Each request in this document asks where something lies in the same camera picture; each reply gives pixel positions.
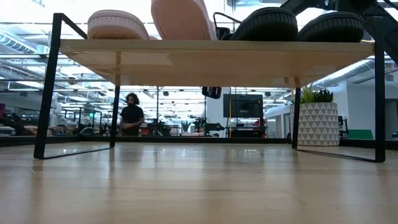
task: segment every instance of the pink shoe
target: pink shoe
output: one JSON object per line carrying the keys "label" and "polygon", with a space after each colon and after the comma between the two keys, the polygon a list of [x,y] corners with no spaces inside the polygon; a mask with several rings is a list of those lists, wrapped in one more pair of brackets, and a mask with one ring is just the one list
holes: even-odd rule
{"label": "pink shoe", "polygon": [[119,10],[100,10],[88,19],[89,39],[149,40],[144,24],[134,15]]}
{"label": "pink shoe", "polygon": [[152,0],[152,17],[163,40],[216,40],[203,0]]}

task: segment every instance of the shoe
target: shoe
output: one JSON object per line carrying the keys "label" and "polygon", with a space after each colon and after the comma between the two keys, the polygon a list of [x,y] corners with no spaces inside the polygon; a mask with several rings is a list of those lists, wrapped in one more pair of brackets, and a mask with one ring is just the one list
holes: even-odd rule
{"label": "shoe", "polygon": [[302,42],[360,42],[363,20],[350,12],[331,12],[310,21],[298,33]]}
{"label": "shoe", "polygon": [[219,12],[216,14],[240,23],[233,35],[225,34],[227,37],[221,37],[222,40],[296,41],[297,39],[296,17],[286,9],[279,7],[258,9],[242,22]]}
{"label": "shoe", "polygon": [[152,0],[151,13],[162,40],[216,40],[203,0]]}
{"label": "shoe", "polygon": [[119,10],[100,10],[88,19],[89,39],[149,40],[144,24],[134,15]]}

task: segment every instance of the long hair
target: long hair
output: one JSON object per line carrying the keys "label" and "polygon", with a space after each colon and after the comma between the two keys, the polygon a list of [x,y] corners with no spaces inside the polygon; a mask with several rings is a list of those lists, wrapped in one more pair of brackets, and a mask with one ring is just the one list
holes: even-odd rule
{"label": "long hair", "polygon": [[126,101],[128,102],[129,101],[129,98],[130,97],[132,97],[133,99],[134,99],[134,105],[139,105],[139,98],[138,98],[138,96],[135,94],[135,93],[129,93],[127,96],[126,96]]}

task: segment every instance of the man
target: man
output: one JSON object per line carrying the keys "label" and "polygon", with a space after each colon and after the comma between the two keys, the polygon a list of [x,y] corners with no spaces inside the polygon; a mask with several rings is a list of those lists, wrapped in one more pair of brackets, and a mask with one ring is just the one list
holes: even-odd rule
{"label": "man", "polygon": [[144,122],[144,112],[139,105],[139,99],[134,93],[126,97],[127,107],[123,108],[119,132],[123,136],[138,136],[139,126]]}

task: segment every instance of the black shoe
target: black shoe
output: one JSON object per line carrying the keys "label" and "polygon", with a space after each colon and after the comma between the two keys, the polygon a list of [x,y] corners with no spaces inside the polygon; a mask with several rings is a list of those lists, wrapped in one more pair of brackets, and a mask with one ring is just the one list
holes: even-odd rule
{"label": "black shoe", "polygon": [[222,37],[223,40],[295,41],[297,39],[296,17],[286,9],[279,7],[258,9],[242,22],[219,12],[216,14],[240,23],[231,38]]}
{"label": "black shoe", "polygon": [[350,12],[331,12],[310,21],[298,33],[302,42],[360,42],[363,20]]}

